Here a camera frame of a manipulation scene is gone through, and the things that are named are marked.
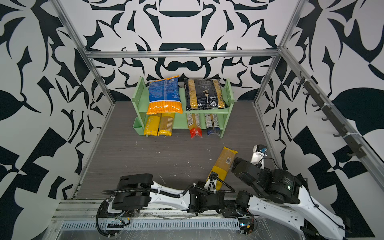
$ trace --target blue and orange bag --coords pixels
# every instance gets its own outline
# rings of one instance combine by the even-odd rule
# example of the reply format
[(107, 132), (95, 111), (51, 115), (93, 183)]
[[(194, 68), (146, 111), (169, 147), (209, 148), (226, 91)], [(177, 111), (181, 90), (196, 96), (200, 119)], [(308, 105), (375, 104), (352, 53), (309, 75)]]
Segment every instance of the blue and orange bag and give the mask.
[(150, 82), (147, 114), (183, 113), (179, 94), (179, 76)]

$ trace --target green shelf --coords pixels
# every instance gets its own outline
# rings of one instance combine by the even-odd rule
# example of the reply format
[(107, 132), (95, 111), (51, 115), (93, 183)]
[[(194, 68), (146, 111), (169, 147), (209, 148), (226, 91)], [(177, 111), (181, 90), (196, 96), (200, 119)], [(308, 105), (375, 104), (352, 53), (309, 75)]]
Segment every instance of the green shelf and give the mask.
[[(187, 113), (199, 113), (200, 114), (200, 124), (201, 129), (207, 129), (205, 125), (205, 118), (204, 114), (206, 113), (215, 113), (217, 114), (218, 118), (218, 124), (221, 129), (221, 136), (223, 137), (225, 128), (227, 126), (229, 116), (231, 114), (233, 104), (235, 100), (233, 99), (233, 93), (231, 89), (231, 84), (229, 79), (225, 81), (224, 88), (222, 87), (222, 93), (223, 93), (223, 99), (226, 102), (226, 104), (229, 106), (228, 108), (222, 108), (222, 109), (208, 109), (208, 110), (191, 110), (191, 111), (184, 111), (183, 114), (176, 113), (175, 114), (175, 120), (173, 123), (173, 129), (188, 129), (188, 123), (187, 123)], [(179, 88), (179, 94), (180, 94), (180, 100), (181, 105), (183, 107), (183, 110), (186, 108), (186, 101), (185, 101), (185, 89)], [(145, 124), (148, 119), (147, 110), (149, 106), (149, 91), (148, 87), (145, 86), (144, 78), (140, 78), (135, 92), (132, 97), (132, 104), (135, 108), (135, 111), (137, 113), (137, 118), (135, 119), (135, 123), (133, 128), (137, 131), (137, 133), (141, 136), (144, 135), (144, 128)]]

